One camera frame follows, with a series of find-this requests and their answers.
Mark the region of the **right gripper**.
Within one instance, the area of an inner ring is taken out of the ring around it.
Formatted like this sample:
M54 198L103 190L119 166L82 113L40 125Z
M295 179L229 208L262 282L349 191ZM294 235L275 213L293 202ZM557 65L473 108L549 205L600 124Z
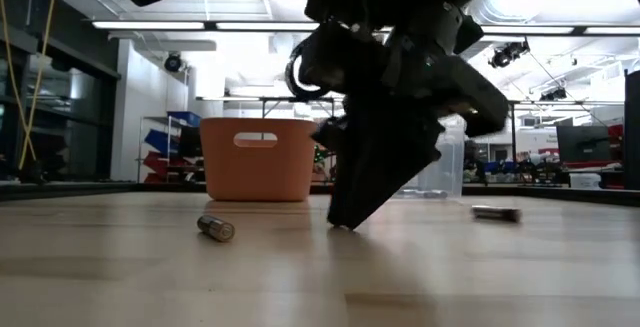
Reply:
M394 22L380 42L373 32L390 24L309 5L316 30L298 46L298 95L303 99L336 92L350 98L336 129L337 171L328 212L335 227L356 229L402 186L440 158L435 148L443 127L432 117L393 117L389 101L366 94L416 101L442 118L466 122L478 137L503 130L509 103L483 75L461 58L484 31L460 8L442 4Z

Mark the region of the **clear plastic bin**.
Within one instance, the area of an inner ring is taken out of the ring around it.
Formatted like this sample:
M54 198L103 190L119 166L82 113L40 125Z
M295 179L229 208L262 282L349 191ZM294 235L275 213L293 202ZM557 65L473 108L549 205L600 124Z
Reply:
M447 198L461 196L466 123L458 115L442 118L439 122L445 127L435 145L441 153L440 159L416 174L394 194L395 197L401 198L398 192L405 189L446 191Z

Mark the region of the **orange plastic bin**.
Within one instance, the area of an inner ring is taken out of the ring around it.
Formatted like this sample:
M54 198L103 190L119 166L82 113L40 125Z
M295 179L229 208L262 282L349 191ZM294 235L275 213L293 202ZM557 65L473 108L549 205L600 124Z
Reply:
M300 202L310 194L312 121L207 118L201 121L206 191L218 201Z

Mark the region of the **long ceiling light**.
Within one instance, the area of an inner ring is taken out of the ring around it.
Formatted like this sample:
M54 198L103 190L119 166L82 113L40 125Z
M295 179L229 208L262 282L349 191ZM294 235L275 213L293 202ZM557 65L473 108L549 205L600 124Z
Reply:
M571 34L573 27L563 26L506 26L485 25L485 34L491 35L566 35Z
M622 37L640 37L640 26L593 26L587 27L585 35L610 35Z
M318 27L315 22L217 22L220 31L235 32L310 32Z
M204 30L203 22L179 21L93 21L97 29L105 30Z

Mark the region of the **black metal truss stand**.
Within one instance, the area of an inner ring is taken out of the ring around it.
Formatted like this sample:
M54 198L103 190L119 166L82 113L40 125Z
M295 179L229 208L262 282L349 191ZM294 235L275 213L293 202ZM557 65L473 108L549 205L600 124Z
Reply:
M336 103L342 102L342 97L318 97L312 99L305 99L300 97L288 97L288 96L223 96L223 97L197 97L198 101L207 102L259 102L261 104L261 117L265 118L277 105L281 102L286 103L313 103L320 107L323 107L323 103L331 105L331 111L326 110L326 113L333 117L336 111Z

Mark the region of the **blue storage bin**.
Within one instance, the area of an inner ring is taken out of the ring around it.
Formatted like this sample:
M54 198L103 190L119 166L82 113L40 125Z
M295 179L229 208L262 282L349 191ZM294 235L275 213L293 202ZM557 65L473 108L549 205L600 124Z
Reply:
M163 156L173 155L179 152L179 138L163 131L150 129L144 138L144 142Z
M189 127L198 127L201 122L201 117L190 111L168 111L167 116L179 120Z

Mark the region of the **black ceiling spotlight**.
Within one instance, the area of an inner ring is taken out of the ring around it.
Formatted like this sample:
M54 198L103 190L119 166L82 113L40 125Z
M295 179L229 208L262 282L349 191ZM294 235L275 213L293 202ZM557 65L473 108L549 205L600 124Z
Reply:
M496 48L488 63L493 68L505 68L529 51L530 47L527 41L509 42L500 48Z
M560 101L563 99L567 98L567 91L564 87L556 87L553 89L549 89L545 92L543 92L540 95L539 101L540 102L545 102L545 101Z

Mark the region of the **metal shelf rack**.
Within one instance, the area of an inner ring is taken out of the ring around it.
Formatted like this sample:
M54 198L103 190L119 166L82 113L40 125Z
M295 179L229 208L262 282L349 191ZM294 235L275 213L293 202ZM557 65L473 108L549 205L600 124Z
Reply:
M150 129L166 132L179 138L179 152L165 156L169 167L165 176L153 173L143 165L143 159L149 151L157 152L144 142ZM172 119L167 113L162 116L144 116L140 119L137 181L145 184L199 184L205 182L204 160L198 127L189 127L179 120Z

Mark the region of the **red storage bin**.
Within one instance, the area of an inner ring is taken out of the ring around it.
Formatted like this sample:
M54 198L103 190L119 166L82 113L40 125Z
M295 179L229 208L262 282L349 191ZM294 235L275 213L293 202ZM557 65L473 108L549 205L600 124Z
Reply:
M169 160L160 152L149 151L143 159L143 165L153 173L165 176L169 167Z

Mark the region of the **black monitor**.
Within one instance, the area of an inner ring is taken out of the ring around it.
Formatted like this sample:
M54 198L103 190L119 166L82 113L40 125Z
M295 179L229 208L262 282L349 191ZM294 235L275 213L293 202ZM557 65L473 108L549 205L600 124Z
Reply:
M606 126L557 126L559 157L564 163L607 161L611 158Z

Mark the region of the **white box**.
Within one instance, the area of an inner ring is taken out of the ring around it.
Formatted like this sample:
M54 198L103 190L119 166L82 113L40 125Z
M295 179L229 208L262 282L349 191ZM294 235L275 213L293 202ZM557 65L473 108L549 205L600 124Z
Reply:
M569 179L570 187L573 189L601 189L601 176L597 173L570 173Z

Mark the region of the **black upright column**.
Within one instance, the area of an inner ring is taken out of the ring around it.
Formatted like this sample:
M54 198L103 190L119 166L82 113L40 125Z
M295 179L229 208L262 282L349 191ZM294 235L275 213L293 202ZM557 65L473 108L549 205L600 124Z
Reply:
M625 74L624 183L640 190L640 70Z

